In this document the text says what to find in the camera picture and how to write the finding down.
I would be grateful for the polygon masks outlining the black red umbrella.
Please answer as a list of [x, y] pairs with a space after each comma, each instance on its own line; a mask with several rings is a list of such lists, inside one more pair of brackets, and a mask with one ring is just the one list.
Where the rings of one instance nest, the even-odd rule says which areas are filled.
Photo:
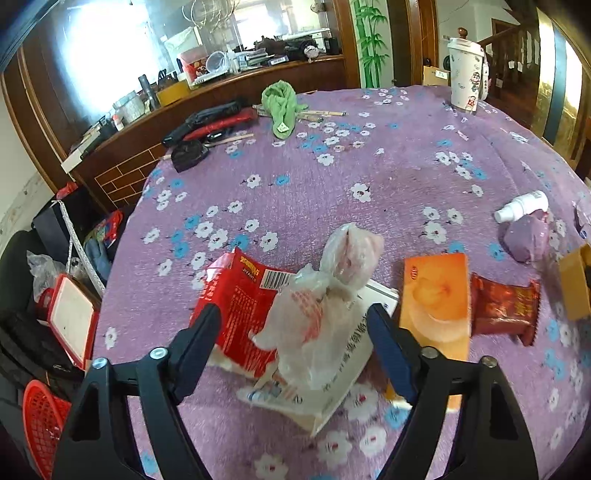
[[201, 139], [240, 123], [256, 120], [256, 109], [246, 107], [242, 100], [210, 107], [189, 115], [184, 122], [166, 134], [161, 144], [171, 148], [183, 141]]

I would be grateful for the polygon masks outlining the white green medicine box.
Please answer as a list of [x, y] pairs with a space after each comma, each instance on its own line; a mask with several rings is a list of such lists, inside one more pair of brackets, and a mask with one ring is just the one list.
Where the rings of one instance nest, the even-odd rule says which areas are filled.
[[379, 303], [389, 314], [393, 314], [399, 300], [397, 289], [374, 280], [359, 291], [356, 303], [362, 316], [349, 329], [349, 340], [339, 350], [339, 362], [330, 371], [331, 375], [322, 379], [318, 388], [294, 386], [287, 383], [277, 370], [270, 368], [254, 385], [236, 391], [236, 397], [245, 404], [286, 415], [314, 437], [344, 401], [373, 352], [374, 345], [366, 322], [369, 307]]

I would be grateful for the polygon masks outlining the dark red snack wrapper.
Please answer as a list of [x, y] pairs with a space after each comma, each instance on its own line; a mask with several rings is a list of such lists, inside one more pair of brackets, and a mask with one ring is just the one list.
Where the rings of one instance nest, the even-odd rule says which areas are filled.
[[471, 335], [512, 335], [524, 347], [535, 343], [541, 283], [527, 286], [506, 285], [473, 273], [470, 278], [472, 300]]

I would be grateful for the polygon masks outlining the red white lidded box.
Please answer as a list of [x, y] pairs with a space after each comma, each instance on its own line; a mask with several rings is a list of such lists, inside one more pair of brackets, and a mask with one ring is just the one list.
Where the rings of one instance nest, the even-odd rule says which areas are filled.
[[68, 274], [57, 277], [48, 308], [48, 323], [75, 367], [87, 370], [92, 360], [101, 302]]

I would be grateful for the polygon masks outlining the white plastic bottle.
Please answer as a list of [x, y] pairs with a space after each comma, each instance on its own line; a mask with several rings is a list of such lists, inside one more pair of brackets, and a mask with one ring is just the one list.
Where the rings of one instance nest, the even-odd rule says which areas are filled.
[[541, 190], [532, 191], [514, 198], [501, 209], [494, 212], [493, 217], [498, 224], [514, 222], [537, 210], [547, 212], [549, 200]]

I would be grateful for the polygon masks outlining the black pouch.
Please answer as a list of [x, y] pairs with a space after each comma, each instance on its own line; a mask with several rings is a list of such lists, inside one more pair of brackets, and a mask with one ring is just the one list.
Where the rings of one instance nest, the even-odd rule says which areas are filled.
[[171, 151], [171, 162], [177, 173], [197, 166], [207, 157], [209, 150], [200, 140], [182, 141]]

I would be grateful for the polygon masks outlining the white cartoon paper cup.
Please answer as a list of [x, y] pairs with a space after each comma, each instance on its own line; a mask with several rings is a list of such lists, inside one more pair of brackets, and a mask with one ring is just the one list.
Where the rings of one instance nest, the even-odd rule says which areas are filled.
[[451, 104], [466, 112], [475, 112], [488, 75], [484, 74], [485, 51], [475, 42], [451, 38], [450, 57]]

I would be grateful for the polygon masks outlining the green cloth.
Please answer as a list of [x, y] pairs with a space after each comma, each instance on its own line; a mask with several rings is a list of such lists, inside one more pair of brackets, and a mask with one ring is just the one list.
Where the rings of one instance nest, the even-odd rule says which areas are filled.
[[263, 90], [262, 105], [273, 120], [273, 135], [280, 140], [290, 137], [296, 125], [297, 114], [308, 109], [307, 104], [297, 101], [293, 86], [283, 80]]

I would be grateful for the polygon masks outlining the clear plastic bag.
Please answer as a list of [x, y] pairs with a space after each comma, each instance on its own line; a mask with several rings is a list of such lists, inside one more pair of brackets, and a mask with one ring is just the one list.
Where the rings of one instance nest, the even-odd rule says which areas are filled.
[[252, 342], [276, 353], [287, 383], [315, 389], [331, 375], [349, 329], [362, 316], [356, 297], [372, 279], [384, 247], [383, 236], [344, 224], [329, 236], [320, 266], [305, 265], [277, 292]]

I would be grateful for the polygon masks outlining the red white snack bag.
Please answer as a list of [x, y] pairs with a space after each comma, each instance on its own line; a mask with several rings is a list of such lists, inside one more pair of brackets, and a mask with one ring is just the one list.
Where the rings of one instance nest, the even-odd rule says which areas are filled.
[[256, 347], [252, 336], [263, 330], [277, 291], [291, 277], [290, 272], [267, 267], [235, 247], [205, 269], [204, 289], [189, 323], [195, 323], [206, 304], [215, 304], [221, 311], [216, 346], [222, 356], [245, 376], [262, 377], [276, 353]]

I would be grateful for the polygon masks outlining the yellow plastic lid cup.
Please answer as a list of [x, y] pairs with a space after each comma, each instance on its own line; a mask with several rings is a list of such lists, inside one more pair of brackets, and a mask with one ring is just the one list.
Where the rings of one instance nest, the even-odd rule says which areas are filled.
[[585, 244], [559, 261], [560, 285], [567, 318], [590, 316], [590, 245]]

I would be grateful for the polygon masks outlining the orange carton box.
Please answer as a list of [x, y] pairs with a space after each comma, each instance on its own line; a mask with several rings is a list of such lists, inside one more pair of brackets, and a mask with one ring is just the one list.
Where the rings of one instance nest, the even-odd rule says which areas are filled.
[[468, 256], [464, 253], [409, 257], [404, 261], [399, 325], [420, 346], [466, 361], [471, 337]]

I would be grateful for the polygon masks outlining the cardboard box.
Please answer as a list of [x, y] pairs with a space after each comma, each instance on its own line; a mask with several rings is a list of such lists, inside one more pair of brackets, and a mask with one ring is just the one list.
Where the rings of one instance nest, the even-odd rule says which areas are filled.
[[448, 86], [450, 84], [450, 72], [433, 66], [423, 67], [423, 86]]

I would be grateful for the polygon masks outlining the purple floral tablecloth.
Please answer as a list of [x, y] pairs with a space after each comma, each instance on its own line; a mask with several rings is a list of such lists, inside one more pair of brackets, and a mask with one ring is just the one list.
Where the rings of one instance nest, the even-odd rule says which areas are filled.
[[[304, 96], [341, 119], [301, 122], [285, 140], [267, 119], [177, 173], [168, 159], [140, 183], [107, 281], [94, 353], [114, 363], [167, 344], [188, 324], [205, 269], [235, 247], [287, 271], [317, 264], [336, 228], [353, 222], [380, 234], [376, 270], [401, 288], [411, 256], [464, 253], [470, 270], [543, 293], [533, 346], [478, 336], [470, 356], [496, 357], [512, 384], [550, 478], [584, 434], [590, 409], [590, 325], [564, 312], [557, 263], [582, 244], [574, 204], [589, 188], [542, 140], [481, 104], [465, 115], [443, 88], [342, 90]], [[493, 214], [543, 191], [549, 245], [540, 262], [515, 261], [502, 246], [511, 222]]]

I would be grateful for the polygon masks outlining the red plastic basket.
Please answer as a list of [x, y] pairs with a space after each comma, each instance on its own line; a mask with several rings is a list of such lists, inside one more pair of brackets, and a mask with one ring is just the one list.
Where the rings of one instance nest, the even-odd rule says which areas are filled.
[[71, 403], [54, 396], [45, 384], [30, 381], [24, 391], [22, 418], [25, 438], [37, 470], [50, 479], [57, 445]]

